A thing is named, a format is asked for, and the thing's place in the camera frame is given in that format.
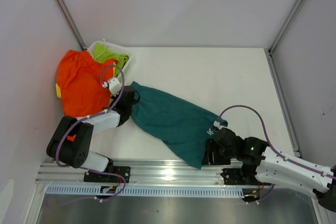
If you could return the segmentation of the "orange shorts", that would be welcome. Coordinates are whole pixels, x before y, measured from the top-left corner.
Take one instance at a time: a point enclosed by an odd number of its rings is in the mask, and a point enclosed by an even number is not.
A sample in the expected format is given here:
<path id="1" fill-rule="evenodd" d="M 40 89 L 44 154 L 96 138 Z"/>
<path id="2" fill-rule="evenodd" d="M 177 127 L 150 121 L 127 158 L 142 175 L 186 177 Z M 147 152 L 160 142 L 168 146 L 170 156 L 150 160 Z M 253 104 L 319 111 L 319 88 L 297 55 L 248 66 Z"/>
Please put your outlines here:
<path id="1" fill-rule="evenodd" d="M 102 82 L 114 76 L 117 60 L 95 61 L 87 51 L 69 50 L 61 59 L 56 73 L 56 85 L 61 95 L 64 115 L 81 117 L 107 108 L 111 93 Z"/>

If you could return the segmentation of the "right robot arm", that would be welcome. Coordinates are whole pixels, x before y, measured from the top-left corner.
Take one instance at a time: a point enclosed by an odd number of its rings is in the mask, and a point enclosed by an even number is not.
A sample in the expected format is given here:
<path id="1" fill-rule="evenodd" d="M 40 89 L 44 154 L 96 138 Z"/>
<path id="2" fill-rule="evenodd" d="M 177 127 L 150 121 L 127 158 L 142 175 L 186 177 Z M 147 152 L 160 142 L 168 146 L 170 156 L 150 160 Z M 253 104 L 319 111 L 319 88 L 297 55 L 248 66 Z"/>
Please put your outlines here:
<path id="1" fill-rule="evenodd" d="M 256 137 L 209 129 L 203 164 L 223 165 L 226 185 L 279 185 L 303 193 L 335 211 L 335 168 L 317 165 L 271 148 Z"/>

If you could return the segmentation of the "teal green shorts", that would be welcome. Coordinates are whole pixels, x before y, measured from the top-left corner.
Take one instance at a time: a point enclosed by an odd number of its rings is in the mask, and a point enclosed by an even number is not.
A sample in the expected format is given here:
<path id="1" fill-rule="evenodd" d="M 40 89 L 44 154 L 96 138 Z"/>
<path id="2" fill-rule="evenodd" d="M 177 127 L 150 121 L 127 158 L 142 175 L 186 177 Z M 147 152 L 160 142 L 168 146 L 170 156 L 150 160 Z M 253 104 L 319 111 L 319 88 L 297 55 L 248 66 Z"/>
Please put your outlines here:
<path id="1" fill-rule="evenodd" d="M 140 101 L 133 106 L 131 118 L 142 131 L 161 140 L 176 156 L 200 169 L 206 152 L 206 141 L 213 138 L 214 122 L 228 122 L 215 113 L 164 91 L 143 86 L 135 81 L 131 86 Z"/>

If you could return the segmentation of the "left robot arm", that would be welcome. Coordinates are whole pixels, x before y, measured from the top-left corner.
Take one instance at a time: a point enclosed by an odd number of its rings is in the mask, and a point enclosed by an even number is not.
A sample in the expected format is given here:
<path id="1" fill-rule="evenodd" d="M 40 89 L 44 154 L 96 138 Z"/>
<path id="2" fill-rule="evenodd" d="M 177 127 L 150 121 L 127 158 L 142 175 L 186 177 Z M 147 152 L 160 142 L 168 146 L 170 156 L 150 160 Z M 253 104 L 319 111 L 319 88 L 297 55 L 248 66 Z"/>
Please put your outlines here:
<path id="1" fill-rule="evenodd" d="M 132 86 L 124 87 L 121 98 L 112 110 L 84 118 L 64 116 L 46 149 L 47 156 L 72 168 L 87 170 L 84 181 L 122 183 L 129 181 L 129 167 L 115 167 L 113 160 L 90 150 L 92 137 L 122 126 L 131 116 L 140 95 Z"/>

